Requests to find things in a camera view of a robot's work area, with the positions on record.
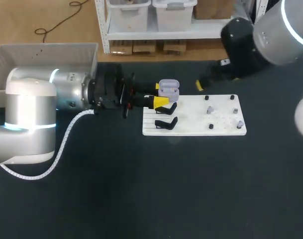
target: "white spiral cable wrap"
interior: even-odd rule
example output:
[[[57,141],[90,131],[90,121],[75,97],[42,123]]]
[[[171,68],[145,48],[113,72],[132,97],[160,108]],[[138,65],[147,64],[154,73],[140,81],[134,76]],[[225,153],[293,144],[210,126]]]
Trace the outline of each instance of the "white spiral cable wrap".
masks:
[[[25,175],[21,175],[21,174],[18,174],[18,173],[15,173],[13,170],[9,169],[8,167],[6,167],[4,164],[0,164],[0,166],[8,173],[12,174],[13,176],[15,177],[18,177],[20,179],[24,179],[24,180],[38,180],[38,179],[42,179],[44,177],[46,177],[47,175],[49,175],[53,169],[55,168],[55,166],[57,165],[58,161],[60,160],[61,158],[61,155],[63,153],[63,149],[65,147],[65,144],[66,144],[66,141],[67,141],[67,138],[68,138],[68,135],[70,134],[71,132],[71,129],[72,127],[74,126],[75,122],[82,116],[85,116],[85,115],[94,115],[94,110],[86,110],[86,111],[82,111],[80,112],[78,115],[76,115],[73,120],[70,122],[70,124],[68,125],[67,127],[67,130],[65,131],[65,134],[64,134],[64,138],[63,138],[63,141],[61,143],[61,146],[60,146],[60,149],[56,155],[56,158],[53,162],[53,164],[51,165],[51,167],[44,173],[38,175],[38,176],[25,176]]]

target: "white storage box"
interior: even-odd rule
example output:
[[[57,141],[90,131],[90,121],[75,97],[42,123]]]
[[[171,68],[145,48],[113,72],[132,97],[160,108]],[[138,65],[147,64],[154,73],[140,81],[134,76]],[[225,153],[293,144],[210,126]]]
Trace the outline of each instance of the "white storage box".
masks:
[[[151,0],[107,0],[112,23],[119,32],[147,31]]]
[[[157,9],[159,31],[188,30],[197,3],[197,0],[152,0]]]

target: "cardboard box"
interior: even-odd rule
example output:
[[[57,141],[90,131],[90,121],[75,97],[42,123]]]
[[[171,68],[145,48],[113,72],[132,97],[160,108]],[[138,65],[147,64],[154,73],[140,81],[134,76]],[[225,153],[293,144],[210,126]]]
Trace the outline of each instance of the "cardboard box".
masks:
[[[163,51],[165,54],[181,55],[186,51],[187,40],[165,40]]]
[[[155,40],[137,40],[133,42],[132,52],[135,55],[154,56],[157,42]]]
[[[132,41],[117,40],[109,42],[110,53],[115,55],[131,55]]]
[[[229,19],[236,0],[198,0],[194,8],[195,19]]]

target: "metal shelf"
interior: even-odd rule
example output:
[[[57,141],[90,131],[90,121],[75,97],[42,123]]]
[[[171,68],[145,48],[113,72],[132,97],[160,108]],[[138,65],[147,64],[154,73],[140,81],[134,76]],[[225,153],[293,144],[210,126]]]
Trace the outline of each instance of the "metal shelf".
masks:
[[[261,11],[259,15],[263,15],[263,6],[268,0],[259,0],[257,9]],[[234,17],[243,17],[251,20],[247,12],[252,9],[255,0],[237,0],[234,9]],[[159,32],[154,8],[150,8],[148,13],[148,29],[146,32],[117,32],[112,23],[112,17],[108,14],[105,17],[105,0],[95,0],[96,11],[101,31],[101,41],[104,53],[109,53],[110,40],[162,40],[162,39],[206,39],[220,38],[222,28],[230,21],[230,19],[221,20],[195,20],[187,31],[181,32]]]
[[[248,19],[248,16],[242,4],[235,5],[235,11],[232,18],[234,17],[243,17]],[[154,7],[150,7],[148,10],[147,32],[117,32],[112,22],[112,16],[111,16],[107,39],[108,40],[162,40],[162,39],[220,38],[220,33],[222,28],[229,21],[230,19],[196,20],[193,18],[191,26],[187,31],[159,32],[156,10]]]

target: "white plate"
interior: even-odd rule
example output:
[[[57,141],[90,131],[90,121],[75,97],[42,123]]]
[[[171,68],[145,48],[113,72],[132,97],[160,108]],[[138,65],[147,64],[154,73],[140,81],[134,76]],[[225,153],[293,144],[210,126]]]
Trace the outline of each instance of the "white plate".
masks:
[[[152,136],[232,136],[245,135],[246,125],[243,118],[240,101],[237,95],[179,96],[177,108],[171,115],[157,114],[155,110],[144,108],[142,133]],[[214,111],[207,114],[211,106]],[[178,122],[173,130],[156,128],[155,120],[171,123],[174,117]],[[237,128],[239,121],[244,122],[241,129]]]

